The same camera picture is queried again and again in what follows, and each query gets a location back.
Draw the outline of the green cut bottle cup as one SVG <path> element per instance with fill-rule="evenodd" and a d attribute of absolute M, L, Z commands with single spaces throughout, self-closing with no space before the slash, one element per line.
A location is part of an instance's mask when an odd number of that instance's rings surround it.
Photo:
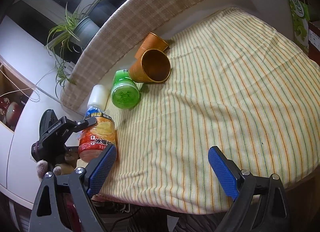
<path fill-rule="evenodd" d="M 129 76 L 129 70 L 116 71 L 111 89 L 111 100 L 120 109 L 133 108 L 140 99 L 139 89 Z"/>

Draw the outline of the front brown paper cup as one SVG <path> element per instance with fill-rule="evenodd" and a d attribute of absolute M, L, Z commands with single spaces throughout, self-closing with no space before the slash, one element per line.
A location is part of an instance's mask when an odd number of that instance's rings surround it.
<path fill-rule="evenodd" d="M 163 83 L 171 73 L 171 63 L 164 52 L 145 51 L 129 69 L 130 78 L 137 83 Z"/>

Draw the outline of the brown paper cup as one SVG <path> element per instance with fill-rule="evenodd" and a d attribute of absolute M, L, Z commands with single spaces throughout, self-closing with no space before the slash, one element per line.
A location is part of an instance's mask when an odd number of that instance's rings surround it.
<path fill-rule="evenodd" d="M 171 63 L 164 52 L 145 51 L 129 69 L 130 78 L 137 83 L 163 83 L 171 73 Z"/>
<path fill-rule="evenodd" d="M 159 37 L 157 34 L 150 32 L 137 50 L 135 59 L 140 59 L 141 56 L 149 49 L 157 49 L 164 52 L 168 47 L 169 44 L 164 39 Z"/>

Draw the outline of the rear brown paper cup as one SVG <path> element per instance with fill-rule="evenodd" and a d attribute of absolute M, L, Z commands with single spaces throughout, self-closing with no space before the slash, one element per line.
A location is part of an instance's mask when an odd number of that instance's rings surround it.
<path fill-rule="evenodd" d="M 168 47 L 169 44 L 164 39 L 159 37 L 157 34 L 150 32 L 137 50 L 135 59 L 140 59 L 141 56 L 149 49 L 157 49 L 164 52 Z"/>

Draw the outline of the white plastic bottle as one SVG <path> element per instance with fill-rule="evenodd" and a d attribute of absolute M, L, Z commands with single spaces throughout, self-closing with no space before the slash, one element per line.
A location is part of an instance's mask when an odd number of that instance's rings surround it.
<path fill-rule="evenodd" d="M 89 96 L 87 107 L 94 107 L 101 110 L 105 110 L 108 100 L 108 90 L 101 84 L 97 84 L 93 87 Z"/>

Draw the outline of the plush toy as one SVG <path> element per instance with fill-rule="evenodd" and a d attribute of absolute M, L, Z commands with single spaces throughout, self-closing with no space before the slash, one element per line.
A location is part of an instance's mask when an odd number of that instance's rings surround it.
<path fill-rule="evenodd" d="M 45 160 L 40 160 L 36 165 L 37 177 L 41 182 L 47 172 L 52 172 L 56 176 L 69 175 L 75 170 L 78 159 L 79 155 L 77 152 L 67 151 L 62 163 L 55 164 L 54 166 Z"/>

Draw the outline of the red white ceramic jar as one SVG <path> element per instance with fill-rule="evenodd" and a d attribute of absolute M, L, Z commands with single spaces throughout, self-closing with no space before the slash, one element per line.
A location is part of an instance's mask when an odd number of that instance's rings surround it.
<path fill-rule="evenodd" d="M 1 97 L 1 121 L 13 129 L 22 113 L 22 106 L 16 102 L 11 102 L 7 97 Z"/>

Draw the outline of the potted spider plant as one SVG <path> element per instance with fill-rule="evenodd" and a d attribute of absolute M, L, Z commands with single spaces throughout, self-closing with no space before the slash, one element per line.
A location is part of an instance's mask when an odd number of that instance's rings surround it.
<path fill-rule="evenodd" d="M 66 72 L 65 54 L 82 54 L 100 27 L 90 18 L 85 10 L 69 13 L 65 7 L 64 20 L 49 30 L 46 48 L 55 60 L 56 87 L 65 88 L 67 83 L 75 85 L 75 80 Z"/>

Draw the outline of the striped yellow cushion cover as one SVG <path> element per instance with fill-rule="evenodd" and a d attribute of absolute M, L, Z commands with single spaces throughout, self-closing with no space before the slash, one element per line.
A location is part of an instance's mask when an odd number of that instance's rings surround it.
<path fill-rule="evenodd" d="M 139 104 L 108 103 L 117 160 L 97 199 L 189 214 L 227 210 L 208 162 L 291 186 L 319 165 L 319 66 L 260 19 L 227 8 L 172 37 L 172 72 Z"/>

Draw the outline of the plaid beige cloth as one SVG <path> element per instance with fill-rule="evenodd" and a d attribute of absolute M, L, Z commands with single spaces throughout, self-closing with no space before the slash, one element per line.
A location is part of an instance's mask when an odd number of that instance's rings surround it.
<path fill-rule="evenodd" d="M 108 18 L 81 54 L 61 91 L 61 104 L 78 110 L 102 77 L 149 32 L 204 0 L 127 0 Z"/>

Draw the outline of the red cardboard box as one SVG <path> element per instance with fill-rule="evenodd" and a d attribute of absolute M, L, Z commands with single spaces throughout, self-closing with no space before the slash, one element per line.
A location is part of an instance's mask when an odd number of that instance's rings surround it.
<path fill-rule="evenodd" d="M 308 23 L 309 58 L 320 65 L 320 21 Z"/>

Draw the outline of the green white carton box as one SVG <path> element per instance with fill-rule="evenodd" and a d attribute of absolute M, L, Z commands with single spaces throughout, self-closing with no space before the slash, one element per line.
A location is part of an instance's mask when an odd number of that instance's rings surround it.
<path fill-rule="evenodd" d="M 310 20 L 307 0 L 288 0 L 293 23 L 293 40 L 306 53 L 309 52 L 308 22 Z"/>

